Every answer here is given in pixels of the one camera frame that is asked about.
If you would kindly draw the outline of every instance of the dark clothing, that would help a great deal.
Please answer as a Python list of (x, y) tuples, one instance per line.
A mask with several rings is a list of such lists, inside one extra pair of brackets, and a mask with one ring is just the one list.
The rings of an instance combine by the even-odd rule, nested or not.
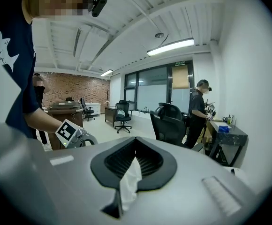
[(35, 95), (36, 95), (36, 100), (39, 105), (39, 107), (42, 109), (42, 99), (43, 99), (43, 93), (44, 93), (45, 87), (40, 86), (40, 87), (34, 87)]
[(194, 89), (194, 91), (190, 95), (189, 109), (188, 109), (190, 117), (195, 116), (192, 113), (192, 110), (199, 110), (201, 113), (205, 114), (205, 103), (203, 99), (203, 94), (197, 89)]
[[(34, 138), (34, 139), (37, 139), (36, 130), (33, 129), (33, 128), (30, 128), (30, 130), (31, 130), (31, 132), (32, 132), (33, 138)], [(46, 136), (45, 136), (45, 132), (39, 131), (39, 135), (40, 135), (40, 138), (41, 138), (42, 143), (43, 143), (43, 144), (47, 144), (47, 139), (46, 139)]]
[(186, 142), (184, 143), (184, 146), (190, 149), (194, 147), (198, 138), (200, 137), (202, 129), (205, 125), (205, 121), (206, 120), (201, 120), (201, 119), (190, 119), (189, 130), (188, 130), (188, 134), (187, 134), (187, 138), (186, 138)]
[[(43, 99), (43, 92), (45, 90), (44, 86), (36, 86), (34, 87), (34, 91), (35, 91), (35, 95), (36, 95), (36, 101), (38, 103), (38, 106), (43, 110), (42, 108), (42, 99)], [(37, 135), (36, 135), (36, 130), (31, 128), (31, 132), (33, 134), (33, 138), (37, 139)], [(47, 140), (46, 140), (46, 136), (45, 136), (45, 132), (43, 131), (39, 131), (39, 135), (41, 138), (41, 141), (43, 144), (47, 144)]]
[(192, 110), (199, 110), (203, 114), (205, 114), (205, 104), (203, 99), (203, 94), (194, 89), (194, 91), (190, 95), (189, 100), (189, 114), (190, 114), (190, 122), (189, 122), (189, 131), (187, 134), (186, 142), (184, 146), (192, 149), (196, 144), (196, 141), (200, 137), (202, 129), (205, 125), (206, 119), (198, 117), (192, 113)]
[(21, 88), (14, 102), (6, 123), (32, 137), (24, 119), (25, 113), (38, 109), (32, 84), (35, 57), (32, 40), (32, 27), (22, 12), (22, 0), (10, 0), (5, 6), (1, 1), (0, 9), (0, 64), (7, 70), (12, 79)]

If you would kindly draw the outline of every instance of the office chair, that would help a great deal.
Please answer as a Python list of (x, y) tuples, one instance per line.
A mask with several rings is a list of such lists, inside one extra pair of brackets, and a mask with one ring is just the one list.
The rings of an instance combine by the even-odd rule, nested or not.
[[(156, 111), (151, 111), (150, 115), (156, 140), (184, 147), (182, 140), (185, 136), (186, 126), (183, 115), (177, 106), (159, 103), (159, 107)], [(200, 151), (203, 147), (204, 145), (199, 143), (193, 147), (193, 150)]]
[(94, 113), (94, 110), (91, 110), (92, 107), (87, 108), (84, 98), (81, 98), (80, 100), (81, 100), (81, 105), (83, 108), (83, 119), (88, 118), (88, 121), (89, 121), (89, 118), (92, 118), (93, 120), (95, 120), (95, 118), (91, 115)]
[(126, 121), (131, 121), (132, 117), (132, 111), (131, 116), (128, 114), (128, 106), (129, 103), (125, 100), (120, 100), (119, 103), (116, 104), (117, 111), (116, 111), (116, 120), (121, 122), (122, 124), (120, 126), (115, 126), (114, 129), (119, 128), (117, 130), (117, 133), (119, 133), (120, 130), (125, 129), (128, 131), (128, 133), (131, 133), (127, 128), (132, 129), (131, 126), (125, 126)]
[(65, 99), (65, 102), (74, 102), (74, 100), (72, 99), (72, 97), (67, 97), (67, 98)]

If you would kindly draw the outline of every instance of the brick wall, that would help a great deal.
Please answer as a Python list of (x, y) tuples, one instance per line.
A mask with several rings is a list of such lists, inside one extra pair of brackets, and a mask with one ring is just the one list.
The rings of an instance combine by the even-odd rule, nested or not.
[(84, 98), (86, 103), (100, 103), (101, 112), (104, 112), (104, 102), (107, 100), (107, 91), (110, 90), (110, 81), (62, 73), (40, 73), (50, 86), (50, 91), (43, 95), (43, 104), (65, 101), (72, 97), (74, 100)]

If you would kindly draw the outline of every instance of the bottle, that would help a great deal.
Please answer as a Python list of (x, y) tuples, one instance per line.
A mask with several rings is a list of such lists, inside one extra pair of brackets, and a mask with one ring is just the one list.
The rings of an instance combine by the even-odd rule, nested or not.
[(229, 116), (228, 116), (228, 125), (230, 125), (230, 122), (231, 122), (231, 115), (229, 114)]
[(230, 125), (233, 125), (234, 115), (231, 117)]

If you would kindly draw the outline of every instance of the person wearing cap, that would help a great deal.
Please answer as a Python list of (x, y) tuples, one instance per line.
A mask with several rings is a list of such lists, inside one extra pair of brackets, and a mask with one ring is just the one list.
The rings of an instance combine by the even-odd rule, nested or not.
[(32, 21), (81, 14), (78, 11), (87, 13), (92, 5), (93, 0), (0, 0), (0, 66), (21, 89), (6, 123), (28, 138), (32, 138), (29, 127), (54, 133), (62, 124), (43, 112), (36, 100), (32, 82), (36, 61)]
[(205, 103), (203, 94), (208, 93), (211, 90), (207, 80), (200, 80), (194, 91), (190, 95), (189, 100), (189, 131), (187, 134), (186, 142), (184, 146), (192, 149), (196, 141), (198, 140), (206, 120), (212, 120), (211, 115), (205, 114)]

